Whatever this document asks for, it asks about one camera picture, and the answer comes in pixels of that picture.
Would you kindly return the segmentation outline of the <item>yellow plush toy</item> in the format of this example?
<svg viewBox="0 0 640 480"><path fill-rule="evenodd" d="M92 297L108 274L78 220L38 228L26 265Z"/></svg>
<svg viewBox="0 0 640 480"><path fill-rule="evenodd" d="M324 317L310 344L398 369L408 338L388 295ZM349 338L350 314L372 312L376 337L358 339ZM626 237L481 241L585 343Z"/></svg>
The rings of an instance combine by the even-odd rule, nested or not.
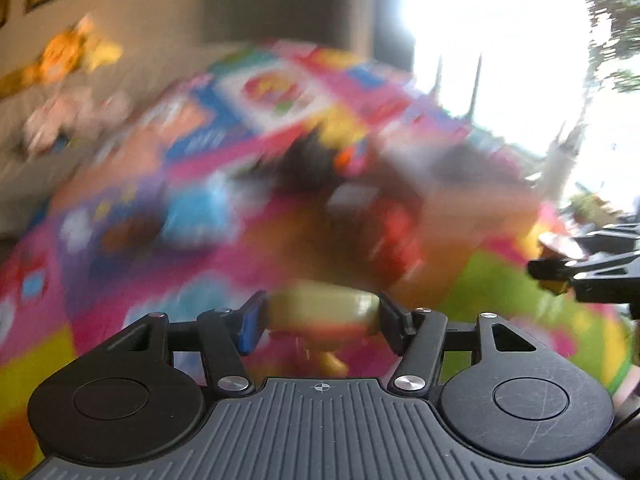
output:
<svg viewBox="0 0 640 480"><path fill-rule="evenodd" d="M75 25L51 38L32 64L1 77L1 99L15 96L33 86L57 84L68 75L115 64L124 53L122 45L96 32L87 14Z"/></svg>

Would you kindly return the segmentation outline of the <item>yellow-green tape roll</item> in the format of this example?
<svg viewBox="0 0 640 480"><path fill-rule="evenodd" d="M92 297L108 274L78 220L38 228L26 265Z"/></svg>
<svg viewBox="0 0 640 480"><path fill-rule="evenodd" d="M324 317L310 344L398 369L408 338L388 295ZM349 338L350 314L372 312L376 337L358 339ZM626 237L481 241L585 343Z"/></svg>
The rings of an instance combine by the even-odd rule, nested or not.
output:
<svg viewBox="0 0 640 480"><path fill-rule="evenodd" d="M337 336L378 330L380 297L373 292L314 281L298 281L270 292L268 326L296 334Z"/></svg>

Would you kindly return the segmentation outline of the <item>colourful cartoon play mat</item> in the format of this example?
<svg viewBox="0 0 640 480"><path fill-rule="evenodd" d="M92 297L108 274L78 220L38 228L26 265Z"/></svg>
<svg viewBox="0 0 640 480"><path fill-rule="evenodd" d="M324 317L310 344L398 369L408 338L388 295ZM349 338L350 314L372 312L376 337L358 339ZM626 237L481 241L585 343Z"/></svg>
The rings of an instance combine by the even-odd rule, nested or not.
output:
<svg viewBox="0 0 640 480"><path fill-rule="evenodd" d="M631 328L526 264L580 249L503 145L384 65L314 44L176 81L44 202L1 269L6 479L613 479ZM448 318L429 392L380 332L272 330L253 392L198 316L298 281Z"/></svg>

